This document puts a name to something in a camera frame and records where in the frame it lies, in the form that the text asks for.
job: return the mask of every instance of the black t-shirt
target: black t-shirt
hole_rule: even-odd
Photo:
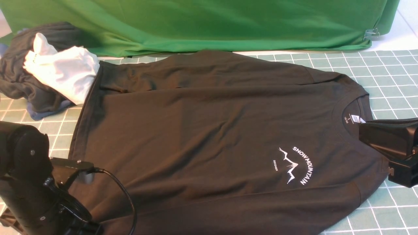
[[[372,119],[367,92],[336,72],[222,51],[101,62],[69,158],[124,184],[135,234],[315,235],[387,177],[387,159],[358,140],[360,118]],[[70,193],[106,235],[128,233],[111,178]]]

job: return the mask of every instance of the metal clip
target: metal clip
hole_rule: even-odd
[[[367,29],[366,32],[364,33],[364,37],[363,40],[365,39],[372,39],[372,38],[378,38],[380,36],[380,32],[378,28],[374,28],[374,29]]]

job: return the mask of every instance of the green backdrop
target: green backdrop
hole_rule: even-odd
[[[67,21],[98,56],[202,49],[352,50],[389,31],[399,0],[0,0],[13,33]]]

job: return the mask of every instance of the shirt label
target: shirt label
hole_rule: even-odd
[[[351,115],[351,120],[353,120],[353,122],[355,123],[360,123],[360,117],[357,115]]]

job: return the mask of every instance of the grid mat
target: grid mat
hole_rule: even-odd
[[[168,54],[105,60],[113,64],[137,64],[162,60]],[[267,61],[300,64],[347,74],[370,93],[375,119],[418,117],[418,50],[364,51],[350,53],[303,53],[251,55]],[[67,158],[72,133],[81,108],[73,107],[35,122],[26,101],[2,96],[0,120],[25,123],[49,135],[50,156]],[[418,186],[405,188],[386,180],[351,215],[321,234],[325,235],[418,235]],[[0,209],[5,208],[0,202]],[[16,235],[0,226],[0,234]]]

